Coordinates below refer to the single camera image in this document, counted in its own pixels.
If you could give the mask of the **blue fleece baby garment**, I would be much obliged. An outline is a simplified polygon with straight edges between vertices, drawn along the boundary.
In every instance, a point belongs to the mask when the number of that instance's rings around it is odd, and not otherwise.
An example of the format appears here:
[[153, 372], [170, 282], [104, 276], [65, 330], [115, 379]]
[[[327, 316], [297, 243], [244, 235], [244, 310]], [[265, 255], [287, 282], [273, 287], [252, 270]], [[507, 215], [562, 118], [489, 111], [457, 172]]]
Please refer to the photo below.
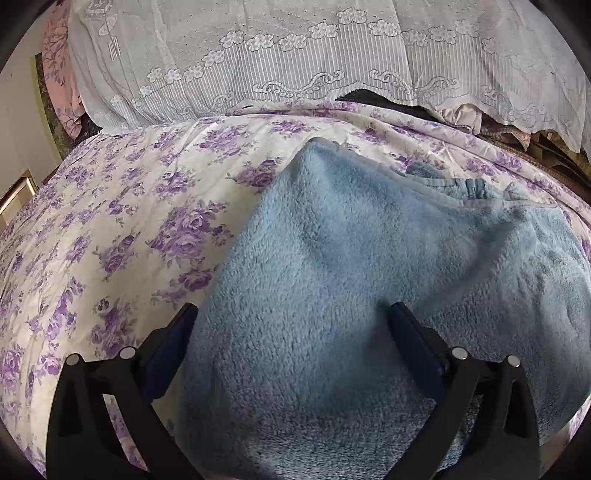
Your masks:
[[590, 265], [559, 207], [314, 139], [263, 193], [200, 308], [184, 454], [237, 479], [382, 478], [433, 408], [391, 338], [396, 302], [477, 358], [518, 356], [542, 438], [589, 396]]

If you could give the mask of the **white lace cover cloth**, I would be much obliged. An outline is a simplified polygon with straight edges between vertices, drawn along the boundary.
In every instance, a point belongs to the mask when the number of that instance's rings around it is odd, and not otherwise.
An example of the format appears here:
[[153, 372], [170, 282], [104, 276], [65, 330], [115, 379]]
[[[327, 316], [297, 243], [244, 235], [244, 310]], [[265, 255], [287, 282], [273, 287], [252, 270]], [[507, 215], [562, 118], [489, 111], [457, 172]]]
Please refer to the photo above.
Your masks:
[[590, 82], [527, 1], [75, 1], [83, 105], [111, 132], [356, 89], [477, 107], [590, 147]]

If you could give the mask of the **purple floral bed quilt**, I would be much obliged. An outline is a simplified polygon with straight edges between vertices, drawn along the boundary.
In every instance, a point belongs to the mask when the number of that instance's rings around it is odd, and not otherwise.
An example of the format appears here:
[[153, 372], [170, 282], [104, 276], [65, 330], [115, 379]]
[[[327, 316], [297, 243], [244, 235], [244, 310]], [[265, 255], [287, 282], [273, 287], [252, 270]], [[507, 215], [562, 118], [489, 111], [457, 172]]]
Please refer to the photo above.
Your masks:
[[415, 114], [308, 102], [95, 135], [1, 229], [1, 423], [27, 466], [45, 468], [65, 357], [111, 356], [204, 299], [263, 189], [315, 137], [513, 187], [590, 243], [589, 205], [546, 169]]

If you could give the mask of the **pink floral fabric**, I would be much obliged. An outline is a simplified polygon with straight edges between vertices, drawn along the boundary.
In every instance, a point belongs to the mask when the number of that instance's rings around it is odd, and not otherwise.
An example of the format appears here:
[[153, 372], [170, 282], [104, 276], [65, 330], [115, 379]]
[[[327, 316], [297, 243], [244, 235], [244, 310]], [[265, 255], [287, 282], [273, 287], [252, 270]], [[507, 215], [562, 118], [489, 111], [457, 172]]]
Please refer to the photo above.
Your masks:
[[56, 1], [50, 8], [43, 35], [42, 67], [55, 114], [68, 136], [75, 140], [82, 131], [85, 109], [70, 59], [70, 6], [70, 1]]

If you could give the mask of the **wooden chair frame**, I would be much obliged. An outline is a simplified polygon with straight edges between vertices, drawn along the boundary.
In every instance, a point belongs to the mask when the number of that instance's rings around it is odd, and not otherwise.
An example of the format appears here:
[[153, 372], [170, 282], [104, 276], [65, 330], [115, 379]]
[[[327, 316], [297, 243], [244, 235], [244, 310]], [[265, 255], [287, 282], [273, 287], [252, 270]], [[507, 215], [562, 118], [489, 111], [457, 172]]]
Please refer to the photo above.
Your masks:
[[18, 212], [37, 194], [38, 186], [26, 170], [1, 199], [0, 228], [5, 230]]

